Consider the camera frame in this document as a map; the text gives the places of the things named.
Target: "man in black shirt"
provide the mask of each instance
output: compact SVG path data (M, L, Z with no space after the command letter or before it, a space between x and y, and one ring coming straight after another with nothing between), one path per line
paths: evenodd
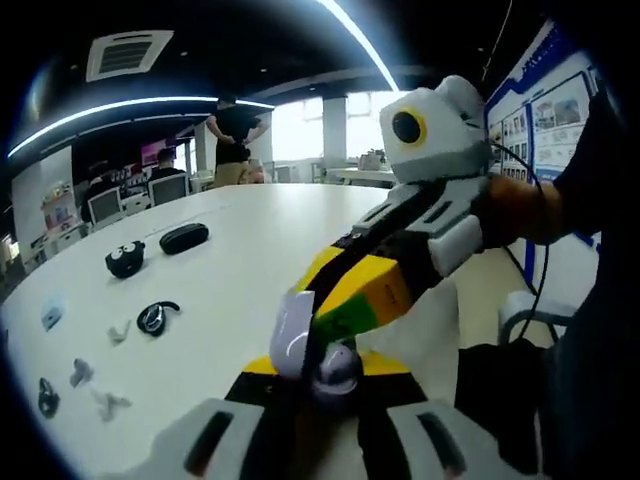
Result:
M89 169L91 175L91 182L89 188L84 193L82 198L82 206L80 207L80 217L85 223L91 223L91 212L89 210L89 200L93 197L97 197L101 193L111 190L118 185L111 181L106 175L108 171L107 162L96 163Z
M216 145L216 176L214 187L247 183L251 142L267 131L269 125L247 115L236 105L232 95L221 96L207 127L218 139Z
M185 173L184 170L174 168L173 161L175 159L174 151L172 148L163 148L158 152L158 168L156 168L149 181L160 180L161 178L171 177L172 175L178 175L179 173Z
M493 178L489 195L475 205L488 247L518 237L545 244L571 232L602 232L595 285L554 347L544 351L516 340L506 349L480 345L460 353L456 407L490 431L503 458L522 471L535 469L536 411L554 478L612 478L630 460L625 453L636 434L631 418L637 418L632 385L640 378L628 231L635 177L621 169L614 181L603 170L632 152L602 91L591 101L570 164L543 186L547 208L536 187L507 177Z

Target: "black cable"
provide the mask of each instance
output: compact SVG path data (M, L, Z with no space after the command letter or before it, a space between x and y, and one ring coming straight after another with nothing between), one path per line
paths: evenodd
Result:
M511 158L513 158L516 162L518 162L520 165L522 165L524 168L527 169L527 172L529 172L529 174L531 175L531 178L533 178L533 181L536 184L536 187L538 188L538 192L540 192L540 205L547 214L547 220L551 222L551 210L549 209L549 204L547 203L547 199L544 196L544 191L542 190L542 185L540 184L540 180L538 179L538 176L533 171L533 168L531 168L531 166L527 162L522 160L518 155L513 153L507 147L495 142L491 142L491 145L493 145L494 147L497 147L503 152L506 152L507 154L509 154L509 156L511 156ZM549 265L549 244L546 243L544 247L545 247L544 265L542 267L542 275L540 276L540 286L538 287L538 291L536 292L536 298L533 301L533 305L531 306L531 310L529 311L527 320L524 322L524 326L522 327L520 334L518 334L518 338L517 338L518 340L524 337L524 334L529 328L529 324L531 323L531 320L533 319L536 313L536 309L538 308L538 303L540 302L540 296L542 295L542 288L544 287L544 282L547 279L547 266Z

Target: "office chair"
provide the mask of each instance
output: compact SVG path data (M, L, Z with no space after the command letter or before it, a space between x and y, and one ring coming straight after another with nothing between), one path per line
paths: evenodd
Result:
M125 216L120 200L120 187L96 195L90 198L88 203L94 232L122 220Z
M529 292L511 292L507 301L498 312L498 345L507 345L511 340L511 330L518 323L529 318L535 295ZM531 318L546 323L552 337L557 340L554 326L567 327L573 318L576 308L554 300L541 298Z
M189 195L189 177L186 173L178 173L149 182L149 197L151 197L152 207L187 195Z

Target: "green block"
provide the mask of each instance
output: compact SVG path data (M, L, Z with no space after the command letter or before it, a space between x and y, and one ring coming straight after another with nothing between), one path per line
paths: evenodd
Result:
M364 293L351 297L338 308L316 318L312 324L314 337L323 345L354 337L378 328L378 319Z

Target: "desk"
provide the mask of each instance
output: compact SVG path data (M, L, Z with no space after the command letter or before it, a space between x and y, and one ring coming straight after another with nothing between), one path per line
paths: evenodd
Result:
M149 194L144 192L123 198L121 203L127 216L130 216L146 210L151 205L151 200Z
M352 180L373 180L377 182L391 182L394 185L398 183L398 179L391 170L358 170L357 167L349 168L330 168L327 170L329 175L343 178L348 185Z
M141 463L155 435L204 399L224 398L242 368L268 353L282 295L318 252L387 193L312 184L224 187L124 218L60 252L28 276L0 310L9 330L8 356L34 418L81 477ZM210 239L179 255L164 255L158 245L161 235L187 222L206 224ZM145 237L143 268L127 280L112 277L104 256ZM58 295L65 314L45 332L42 306ZM175 301L182 312L168 313L170 323L160 338L144 336L135 318L162 300ZM134 320L129 336L113 347L106 331L125 319ZM437 330L438 325L457 328L452 282L441 283L421 298L415 311L363 336L359 344L418 368L416 378L422 383L428 369L435 369L441 377L451 376L447 383L455 385L457 343L449 342L454 355L446 362L449 370L426 361L428 352L442 349L448 338L455 340ZM97 414L91 385L73 389L69 384L78 357L95 369L96 387L133 402L108 424ZM37 410L40 377L60 395L51 420ZM339 441L349 448L334 450L339 460L327 461L323 478L342 478L326 470L333 465L343 474L345 463L362 468L355 429L348 427Z
M193 177L190 180L193 193L200 193L211 190L213 188L214 180L215 177L213 175L209 175L206 177Z

